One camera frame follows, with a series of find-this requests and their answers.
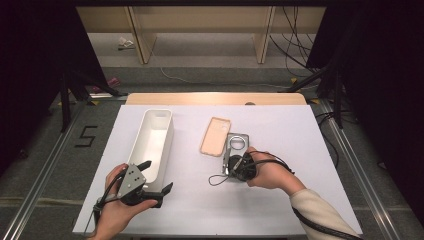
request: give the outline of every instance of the orange phone case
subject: orange phone case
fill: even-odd
[[[230,127],[230,120],[212,117],[203,138],[200,152],[215,157],[221,156]]]

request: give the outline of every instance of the gray floor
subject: gray floor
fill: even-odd
[[[121,92],[275,92],[291,85],[293,76],[286,69],[285,57],[270,44],[265,64],[257,64],[251,36],[243,34],[161,34],[154,47],[154,56],[147,65],[140,65],[134,50],[118,51],[118,39],[128,34],[92,34],[99,61],[108,79],[118,77]],[[281,36],[275,40],[283,45]],[[302,59],[298,49],[291,53]],[[293,62],[288,66],[299,75],[309,72]],[[314,86],[301,91],[313,99]],[[0,178],[0,233],[4,235],[8,225],[17,213],[23,199],[31,191],[44,163],[51,159],[61,129],[61,111],[56,100],[26,147],[29,157],[17,159]],[[57,161],[40,193],[35,208],[24,222],[20,239],[83,239],[72,234],[73,224],[78,217],[82,202],[90,187],[102,151],[107,143],[119,107],[123,100],[102,100],[97,105],[77,103],[72,106],[75,122],[69,132],[66,144],[57,155]],[[314,113],[323,112],[322,104],[310,104]],[[424,239],[423,227],[415,218],[408,204],[400,195],[389,174],[377,165],[379,158],[374,152],[360,123],[355,122],[351,113],[343,115],[344,133],[352,149],[364,167],[376,194],[389,213],[400,239]],[[78,148],[89,140],[80,139],[85,126],[97,126],[87,133],[95,136],[91,147]],[[330,122],[325,122],[322,131],[340,155],[337,171],[345,187],[355,214],[361,223],[364,239],[385,239],[372,209],[358,185],[354,172],[343,154]],[[336,161],[335,151],[328,149]]]

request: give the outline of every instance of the white tabletop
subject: white tabletop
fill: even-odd
[[[94,229],[92,207],[102,196],[106,175],[125,163],[144,112],[169,109],[174,138],[164,185],[174,182],[160,209],[137,215],[122,232],[134,236],[284,237],[305,234],[281,190],[249,188],[231,179],[210,186],[222,157],[200,153],[212,117],[231,120],[230,132],[248,134],[250,145],[282,158],[303,183],[326,199],[359,234],[358,224],[309,106],[125,105],[117,116],[103,157],[75,224],[74,233]]]

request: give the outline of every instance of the human hand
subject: human hand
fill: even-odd
[[[274,159],[266,152],[258,152],[254,147],[249,147],[246,152],[250,153],[253,161]],[[256,165],[257,176],[247,181],[249,187],[263,187],[267,189],[280,188],[289,196],[305,189],[305,185],[291,172],[278,163],[263,163]]]
[[[127,164],[116,166],[106,177],[106,187],[113,181]],[[118,192],[118,183],[115,183],[110,189],[109,194]],[[90,239],[111,239],[116,234],[120,233],[128,225],[130,220],[137,214],[154,207],[158,202],[156,200],[146,200],[135,206],[128,206],[121,201],[113,201],[107,203],[102,210],[99,222],[97,224],[96,233]]]

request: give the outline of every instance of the white sleeve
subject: white sleeve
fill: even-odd
[[[297,209],[308,220],[321,226],[358,237],[356,232],[342,219],[336,209],[316,192],[310,189],[301,190],[290,197],[290,202],[292,207]],[[316,231],[302,222],[301,224],[309,239],[340,239]]]

